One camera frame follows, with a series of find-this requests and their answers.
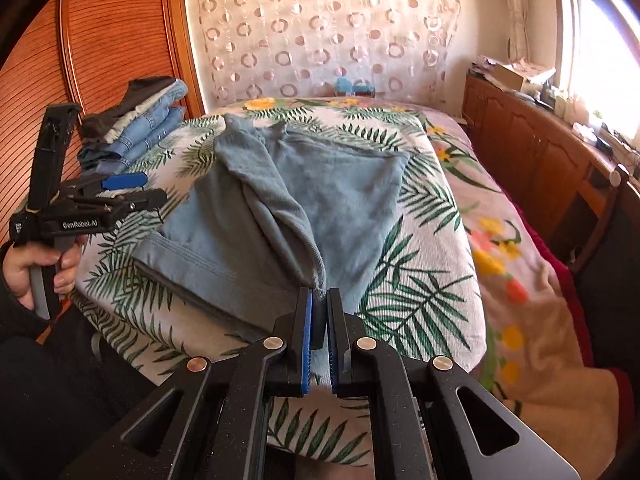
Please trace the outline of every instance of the metal pin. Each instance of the metal pin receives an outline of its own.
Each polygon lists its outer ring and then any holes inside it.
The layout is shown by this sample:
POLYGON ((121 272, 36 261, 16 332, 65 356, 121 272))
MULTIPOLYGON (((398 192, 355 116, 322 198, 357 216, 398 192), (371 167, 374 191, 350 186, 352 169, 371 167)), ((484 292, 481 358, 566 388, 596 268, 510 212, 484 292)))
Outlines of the metal pin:
POLYGON ((204 357, 194 357, 189 359, 187 369, 190 372, 201 372, 207 367, 207 360, 204 357))
POLYGON ((446 372, 447 370, 451 370, 453 368, 453 361, 445 355, 439 355, 433 358, 433 366, 435 366, 438 370, 446 372))
POLYGON ((281 348, 284 343, 279 337, 271 336, 265 339, 262 344, 269 350, 277 350, 278 348, 281 348))
POLYGON ((358 345, 358 348, 361 350, 373 350, 377 344, 376 340, 372 337, 361 337, 356 341, 356 345, 358 345))

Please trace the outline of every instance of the window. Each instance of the window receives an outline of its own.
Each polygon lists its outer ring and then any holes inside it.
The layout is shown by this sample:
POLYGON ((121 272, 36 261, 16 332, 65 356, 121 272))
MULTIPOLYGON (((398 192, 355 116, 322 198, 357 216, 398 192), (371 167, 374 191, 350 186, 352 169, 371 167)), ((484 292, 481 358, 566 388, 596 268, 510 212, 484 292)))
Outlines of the window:
POLYGON ((609 129, 640 146, 640 66, 591 0, 561 0, 562 49, 556 83, 584 98, 609 129))

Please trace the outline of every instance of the sheer curtain with circles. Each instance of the sheer curtain with circles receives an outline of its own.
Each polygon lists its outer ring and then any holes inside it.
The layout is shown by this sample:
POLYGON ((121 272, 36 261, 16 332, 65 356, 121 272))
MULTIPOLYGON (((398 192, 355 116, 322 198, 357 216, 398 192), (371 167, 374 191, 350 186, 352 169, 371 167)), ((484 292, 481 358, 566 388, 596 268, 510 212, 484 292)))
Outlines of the sheer curtain with circles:
POLYGON ((188 9, 207 112, 331 96, 339 76, 389 100, 444 102, 459 0, 191 0, 188 9))

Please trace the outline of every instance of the bed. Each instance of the bed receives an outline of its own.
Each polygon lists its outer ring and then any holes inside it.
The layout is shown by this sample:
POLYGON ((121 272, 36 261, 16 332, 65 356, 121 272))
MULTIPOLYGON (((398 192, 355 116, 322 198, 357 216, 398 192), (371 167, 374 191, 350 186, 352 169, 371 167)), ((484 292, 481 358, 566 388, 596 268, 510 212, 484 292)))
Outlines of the bed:
MULTIPOLYGON (((583 479, 615 454, 623 375, 589 368, 570 274, 528 229, 478 163, 457 123, 428 108, 367 98, 263 98, 187 121, 138 161, 170 200, 131 215, 84 251, 74 302, 133 367, 161 383, 188 356, 233 356, 248 341, 141 275, 133 249, 214 164, 223 114, 341 142, 411 153, 397 221, 357 306, 369 335, 404 355, 448 354, 563 455, 583 479)), ((277 399, 272 446, 342 465, 371 466, 367 403, 330 395, 314 373, 304 399, 277 399)))

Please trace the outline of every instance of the human hand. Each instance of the human hand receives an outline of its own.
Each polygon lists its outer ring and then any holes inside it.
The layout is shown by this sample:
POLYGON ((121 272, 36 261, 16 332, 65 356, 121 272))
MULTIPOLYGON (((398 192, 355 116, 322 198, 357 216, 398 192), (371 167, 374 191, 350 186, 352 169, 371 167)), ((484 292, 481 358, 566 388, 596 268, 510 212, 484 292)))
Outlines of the human hand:
POLYGON ((76 238, 73 246, 62 256, 60 252, 36 242, 28 242, 21 247, 11 246, 2 263, 2 273, 9 290, 29 310, 34 309, 29 267, 32 265, 51 266, 60 261, 60 272, 56 274, 53 285, 57 294, 71 292, 76 284, 76 272, 80 263, 80 247, 87 236, 76 238))

